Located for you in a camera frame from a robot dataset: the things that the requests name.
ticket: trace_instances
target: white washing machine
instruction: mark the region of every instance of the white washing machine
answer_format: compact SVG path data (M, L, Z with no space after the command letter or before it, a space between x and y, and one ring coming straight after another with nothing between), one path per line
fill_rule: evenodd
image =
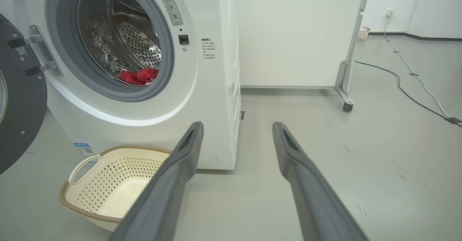
M63 155L124 144L173 149L202 121L198 168L234 169L234 0L1 0L0 14L4 167L35 138L48 96L76 145Z

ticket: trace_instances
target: wheel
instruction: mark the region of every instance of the wheel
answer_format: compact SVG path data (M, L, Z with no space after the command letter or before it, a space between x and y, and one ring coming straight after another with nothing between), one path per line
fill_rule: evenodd
M352 109L353 109L353 105L348 105L346 103L343 103L343 111L350 112Z

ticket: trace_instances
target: small basket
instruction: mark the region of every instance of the small basket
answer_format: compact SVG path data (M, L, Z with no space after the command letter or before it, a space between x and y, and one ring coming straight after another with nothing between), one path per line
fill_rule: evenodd
M367 36L369 35L369 32L371 32L371 29L368 27L361 27L359 29L358 33L358 40L366 40Z
M59 201L96 225L115 231L170 151L143 146L117 146L77 165L59 192ZM80 180L77 172L97 163Z

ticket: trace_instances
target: red cloth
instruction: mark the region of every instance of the red cloth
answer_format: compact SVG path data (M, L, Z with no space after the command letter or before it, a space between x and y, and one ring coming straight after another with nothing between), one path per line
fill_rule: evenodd
M121 80L126 83L135 84L135 85L145 85L145 83L150 83L154 80L159 74L159 70L153 68L144 68L139 72L132 71L121 71L119 77Z

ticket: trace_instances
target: gray floor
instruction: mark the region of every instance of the gray floor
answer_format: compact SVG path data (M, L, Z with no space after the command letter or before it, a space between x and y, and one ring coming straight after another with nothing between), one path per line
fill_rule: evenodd
M462 43L390 39L446 112L462 118ZM438 111L382 37L359 41L355 60L398 73L404 90ZM175 240L302 240L274 121L289 127L371 241L462 240L462 128L404 96L393 75L354 65L351 113L332 90L251 93L242 97L236 170L199 171L188 182ZM0 175L2 240L109 237L58 201L80 160L47 116L26 154Z

